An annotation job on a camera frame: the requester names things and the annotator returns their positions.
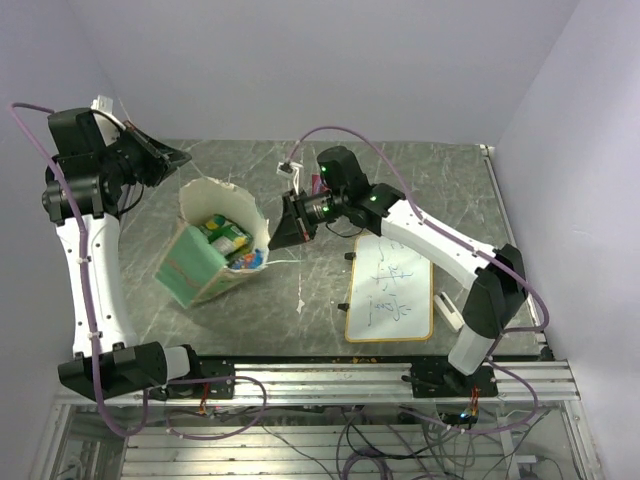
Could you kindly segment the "green snack packet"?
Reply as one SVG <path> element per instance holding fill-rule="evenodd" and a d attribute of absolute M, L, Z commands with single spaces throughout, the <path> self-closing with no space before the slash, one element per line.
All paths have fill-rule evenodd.
<path fill-rule="evenodd" d="M 225 257 L 232 256 L 245 247 L 249 247 L 252 237 L 238 224 L 223 215 L 214 215 L 198 226 L 209 244 Z"/>

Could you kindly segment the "green white paper bag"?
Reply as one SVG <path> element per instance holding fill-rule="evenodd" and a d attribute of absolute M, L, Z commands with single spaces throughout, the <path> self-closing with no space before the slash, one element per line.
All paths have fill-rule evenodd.
<path fill-rule="evenodd" d="M 201 177 L 179 192 L 177 231 L 155 273 L 173 299 L 188 309 L 207 302 L 264 271 L 271 264 L 269 220 L 247 190 L 228 182 Z M 214 215 L 223 215 L 252 237 L 249 247 L 225 257 L 215 250 L 198 226 Z M 264 263 L 254 270 L 232 270 L 239 255 L 260 249 Z"/>

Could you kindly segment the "purple Fox's candy bag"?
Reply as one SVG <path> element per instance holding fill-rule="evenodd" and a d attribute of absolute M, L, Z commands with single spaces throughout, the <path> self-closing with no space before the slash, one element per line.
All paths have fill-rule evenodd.
<path fill-rule="evenodd" d="M 314 173 L 311 175 L 311 193 L 317 195 L 328 191 L 329 188 L 325 184 L 320 174 Z"/>

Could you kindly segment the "blue M&M's packet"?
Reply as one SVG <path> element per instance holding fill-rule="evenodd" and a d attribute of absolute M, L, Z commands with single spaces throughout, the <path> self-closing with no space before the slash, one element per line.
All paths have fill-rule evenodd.
<path fill-rule="evenodd" d="M 254 249 L 251 252 L 243 253 L 234 259 L 229 268 L 232 270 L 254 270 L 264 263 L 264 252 Z"/>

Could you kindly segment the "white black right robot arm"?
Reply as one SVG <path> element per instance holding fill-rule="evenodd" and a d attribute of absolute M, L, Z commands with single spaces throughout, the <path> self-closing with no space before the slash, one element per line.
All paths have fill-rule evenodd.
<path fill-rule="evenodd" d="M 355 154 L 344 146 L 317 157 L 326 189 L 309 195 L 290 190 L 282 196 L 282 215 L 268 247 L 279 250 L 314 240 L 322 223 L 340 217 L 379 237 L 396 241 L 432 261 L 468 291 L 463 326 L 440 373 L 450 394 L 465 394 L 476 371 L 519 311 L 528 293 L 521 252 L 466 239 L 386 184 L 369 182 Z"/>

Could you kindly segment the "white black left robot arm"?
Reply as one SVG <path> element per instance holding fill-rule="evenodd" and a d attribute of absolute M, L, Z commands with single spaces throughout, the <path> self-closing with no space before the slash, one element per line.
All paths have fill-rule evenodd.
<path fill-rule="evenodd" d="M 54 112 L 57 154 L 42 203 L 63 247 L 72 286 L 72 360 L 59 365 L 66 388 L 98 401 L 169 384 L 182 397 L 203 387 L 187 345 L 140 343 L 130 322 L 119 266 L 120 204 L 127 186 L 154 188 L 190 155 L 96 107 Z"/>

